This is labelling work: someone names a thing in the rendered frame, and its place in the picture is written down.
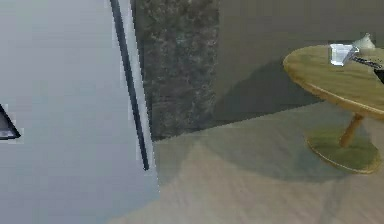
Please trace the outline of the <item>round wooden pedestal table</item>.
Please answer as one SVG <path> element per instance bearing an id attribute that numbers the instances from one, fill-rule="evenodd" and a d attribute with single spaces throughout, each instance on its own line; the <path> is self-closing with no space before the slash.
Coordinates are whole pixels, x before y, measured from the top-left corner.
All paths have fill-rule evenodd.
<path id="1" fill-rule="evenodd" d="M 384 67 L 384 49 L 363 50 L 359 55 L 355 62 L 335 66 L 330 46 L 308 46 L 289 53 L 283 68 L 305 91 L 352 114 L 347 127 L 324 126 L 306 133 L 310 150 L 338 169 L 371 174 L 382 163 L 380 152 L 369 138 L 355 132 L 365 118 L 384 121 L 384 84 L 365 64 L 369 61 Z"/>

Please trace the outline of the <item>pale bell-shaped object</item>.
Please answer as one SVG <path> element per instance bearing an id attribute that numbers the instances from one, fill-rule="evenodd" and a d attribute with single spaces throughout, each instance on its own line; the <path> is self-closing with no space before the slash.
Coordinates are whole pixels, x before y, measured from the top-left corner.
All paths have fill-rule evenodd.
<path id="1" fill-rule="evenodd" d="M 354 41 L 352 45 L 360 50 L 376 48 L 375 44 L 371 40 L 370 33 L 366 33 L 361 39 Z"/>

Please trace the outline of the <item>clear glass cup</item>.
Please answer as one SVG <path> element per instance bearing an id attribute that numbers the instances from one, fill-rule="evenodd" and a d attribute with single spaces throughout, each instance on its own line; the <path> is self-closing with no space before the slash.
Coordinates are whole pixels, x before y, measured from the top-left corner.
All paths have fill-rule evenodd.
<path id="1" fill-rule="evenodd" d="M 359 52 L 359 49 L 354 45 L 331 44 L 330 63 L 335 66 L 343 66 L 346 61 Z"/>

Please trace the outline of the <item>dark triangular fridge fitting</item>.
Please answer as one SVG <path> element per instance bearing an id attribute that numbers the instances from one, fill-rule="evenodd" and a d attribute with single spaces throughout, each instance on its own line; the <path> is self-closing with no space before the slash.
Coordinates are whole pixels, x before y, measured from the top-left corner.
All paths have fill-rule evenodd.
<path id="1" fill-rule="evenodd" d="M 0 140 L 12 140 L 20 137 L 20 132 L 0 104 Z"/>

